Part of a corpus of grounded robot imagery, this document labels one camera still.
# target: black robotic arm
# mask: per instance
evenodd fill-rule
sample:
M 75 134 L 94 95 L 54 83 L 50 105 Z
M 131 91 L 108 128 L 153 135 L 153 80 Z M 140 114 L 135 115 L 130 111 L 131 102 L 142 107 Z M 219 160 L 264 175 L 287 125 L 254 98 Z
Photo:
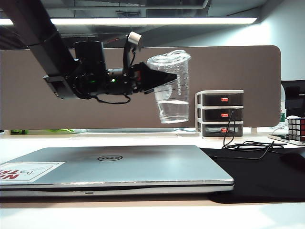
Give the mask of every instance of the black robotic arm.
M 0 0 L 23 42 L 32 51 L 45 72 L 44 80 L 62 99 L 92 99 L 102 103 L 99 94 L 128 95 L 150 93 L 157 86 L 175 80 L 175 74 L 150 69 L 145 63 L 132 65 L 130 52 L 141 49 L 141 36 L 131 32 L 123 52 L 123 68 L 107 69 L 101 42 L 75 43 L 76 59 L 65 47 L 40 0 Z

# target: plastic cup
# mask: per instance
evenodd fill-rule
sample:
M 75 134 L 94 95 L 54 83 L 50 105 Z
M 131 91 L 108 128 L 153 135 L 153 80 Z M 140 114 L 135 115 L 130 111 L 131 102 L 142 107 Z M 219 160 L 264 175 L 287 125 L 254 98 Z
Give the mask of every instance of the plastic cup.
M 189 120 L 189 73 L 191 56 L 184 50 L 175 50 L 147 60 L 154 70 L 174 73 L 177 79 L 154 89 L 161 123 L 179 123 Z

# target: ceiling light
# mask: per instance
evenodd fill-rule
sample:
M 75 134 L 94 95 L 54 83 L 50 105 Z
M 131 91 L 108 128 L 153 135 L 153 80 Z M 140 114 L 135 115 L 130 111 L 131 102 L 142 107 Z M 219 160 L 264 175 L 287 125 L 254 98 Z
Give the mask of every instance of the ceiling light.
M 237 25 L 252 24 L 256 18 L 53 18 L 55 25 Z M 9 19 L 0 19 L 0 25 L 12 25 Z

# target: water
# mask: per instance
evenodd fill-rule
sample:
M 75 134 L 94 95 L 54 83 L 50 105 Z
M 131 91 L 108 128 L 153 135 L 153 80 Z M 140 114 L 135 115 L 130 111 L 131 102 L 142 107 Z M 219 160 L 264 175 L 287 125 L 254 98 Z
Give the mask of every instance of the water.
M 161 123 L 179 123 L 189 120 L 189 103 L 181 100 L 157 101 Z

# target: desk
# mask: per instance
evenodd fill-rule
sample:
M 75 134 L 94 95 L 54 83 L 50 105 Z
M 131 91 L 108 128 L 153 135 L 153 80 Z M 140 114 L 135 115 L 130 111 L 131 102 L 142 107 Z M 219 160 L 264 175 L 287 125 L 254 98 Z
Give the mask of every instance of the desk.
M 234 142 L 271 142 L 266 133 Z M 1 163 L 44 147 L 197 145 L 221 148 L 221 139 L 193 134 L 0 135 Z M 305 228 L 305 203 L 218 204 L 202 196 L 55 199 L 2 203 L 1 228 Z

